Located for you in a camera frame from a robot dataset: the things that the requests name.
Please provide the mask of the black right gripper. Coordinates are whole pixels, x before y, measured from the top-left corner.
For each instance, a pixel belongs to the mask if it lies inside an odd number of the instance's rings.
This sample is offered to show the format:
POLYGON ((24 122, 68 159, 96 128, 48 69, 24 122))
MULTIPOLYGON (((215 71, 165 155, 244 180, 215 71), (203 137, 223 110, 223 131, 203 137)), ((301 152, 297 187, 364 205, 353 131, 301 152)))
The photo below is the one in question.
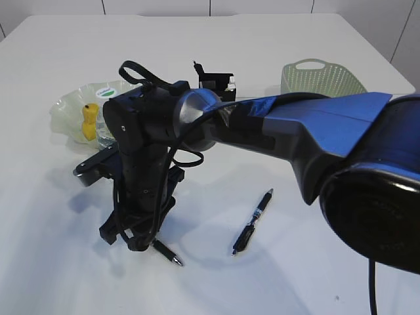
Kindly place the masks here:
POLYGON ((122 162, 121 214, 111 213, 99 228, 100 237, 109 245, 117 240, 122 227, 129 233, 130 251, 145 251, 155 234, 151 229, 158 186, 167 154, 119 155, 122 162))

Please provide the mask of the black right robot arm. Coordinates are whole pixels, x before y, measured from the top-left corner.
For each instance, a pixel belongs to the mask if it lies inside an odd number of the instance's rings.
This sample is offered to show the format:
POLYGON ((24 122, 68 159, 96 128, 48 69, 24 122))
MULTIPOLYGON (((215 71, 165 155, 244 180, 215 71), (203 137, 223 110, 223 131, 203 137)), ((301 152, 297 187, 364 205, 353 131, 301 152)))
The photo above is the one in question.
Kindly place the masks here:
POLYGON ((318 200, 330 228, 375 264, 419 273, 419 96, 362 93, 338 98, 289 93, 224 102, 187 81, 168 83, 133 61, 120 76, 132 91, 104 103, 121 159, 114 221, 132 251, 153 242, 173 201, 169 171, 185 150, 220 142, 288 161, 303 200, 318 200))

